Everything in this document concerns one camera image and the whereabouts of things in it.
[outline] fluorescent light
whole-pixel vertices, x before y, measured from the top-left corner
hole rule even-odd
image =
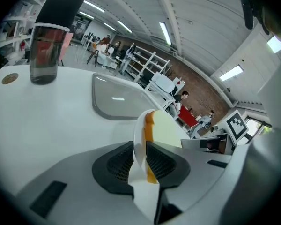
[[[92,3],[88,2],[88,1],[84,1],[84,3],[90,5],[90,6],[94,7],[94,8],[97,8],[97,9],[100,10],[101,12],[105,12],[103,9],[97,7],[96,5],[94,5],[94,4],[92,4]]]
[[[276,36],[273,36],[268,42],[267,44],[270,46],[270,48],[272,49],[272,51],[274,53],[278,52],[281,50],[281,42],[279,41],[279,39]]]
[[[125,24],[123,24],[121,21],[118,21],[119,24],[121,24],[124,28],[126,28],[128,30],[128,32],[132,32],[129,28],[126,27]]]
[[[97,77],[97,79],[106,82],[106,80],[104,80],[104,79],[102,79],[102,78],[100,78],[100,77]]]
[[[111,27],[110,25],[108,25],[107,23],[104,23],[107,27],[111,28],[112,30],[115,31],[115,29],[113,27]]]
[[[112,97],[113,100],[125,101],[125,99],[121,97]]]
[[[90,16],[90,15],[88,15],[86,13],[83,13],[83,12],[80,12],[80,13],[83,14],[83,15],[86,15],[87,17],[90,17],[90,18],[94,19],[94,17],[92,17],[92,16]]]
[[[163,30],[165,40],[167,40],[168,45],[171,45],[172,43],[170,42],[169,33],[168,33],[168,30],[167,30],[167,27],[165,26],[165,23],[160,22],[159,24],[161,26],[161,29]]]
[[[243,69],[237,65],[235,68],[231,69],[229,72],[225,73],[224,75],[220,76],[220,79],[222,81],[225,81],[231,77],[236,76],[237,74],[240,74],[243,72]]]

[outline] wall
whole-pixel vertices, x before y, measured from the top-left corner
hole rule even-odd
[[[186,101],[182,101],[182,104],[188,109],[192,108],[191,113],[194,116],[207,115],[210,109],[215,112],[215,117],[212,119],[212,125],[219,122],[228,112],[229,106],[222,99],[222,97],[214,90],[214,88],[205,81],[199,74],[190,69],[187,65],[177,60],[176,58],[158,50],[155,47],[147,45],[145,43],[132,40],[126,37],[116,36],[114,42],[121,41],[123,45],[131,45],[135,43],[137,46],[142,47],[150,52],[156,52],[156,54],[166,60],[170,60],[172,68],[166,74],[173,80],[175,77],[182,77],[185,80],[185,86],[181,90],[188,91],[189,97]],[[200,134],[204,134],[206,130],[201,130]]]
[[[212,78],[223,88],[230,88],[235,99],[240,102],[261,103],[258,91],[274,74],[281,63],[281,51],[274,53],[267,45],[272,36],[261,29],[230,62],[225,63]],[[219,77],[239,64],[242,73],[222,82]]]
[[[88,35],[90,32],[100,39],[105,38],[107,34],[111,35],[111,39],[115,36],[115,33],[108,29],[104,24],[94,20],[89,24],[84,34]]]

